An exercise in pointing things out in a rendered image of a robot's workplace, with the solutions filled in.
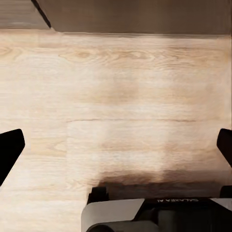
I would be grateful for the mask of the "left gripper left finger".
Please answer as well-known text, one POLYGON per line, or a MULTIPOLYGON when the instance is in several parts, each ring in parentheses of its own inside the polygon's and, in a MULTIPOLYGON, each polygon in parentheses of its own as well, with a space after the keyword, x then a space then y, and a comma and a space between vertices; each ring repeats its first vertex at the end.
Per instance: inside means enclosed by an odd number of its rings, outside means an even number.
POLYGON ((0 134, 0 186, 25 147, 21 129, 0 134))

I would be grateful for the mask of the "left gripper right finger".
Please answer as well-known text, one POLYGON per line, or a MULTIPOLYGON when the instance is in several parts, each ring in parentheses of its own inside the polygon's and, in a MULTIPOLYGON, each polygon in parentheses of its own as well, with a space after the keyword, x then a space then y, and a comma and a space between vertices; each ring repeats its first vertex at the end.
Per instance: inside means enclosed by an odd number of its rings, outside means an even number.
POLYGON ((217 147, 232 167, 232 130, 222 128, 217 138, 217 147))

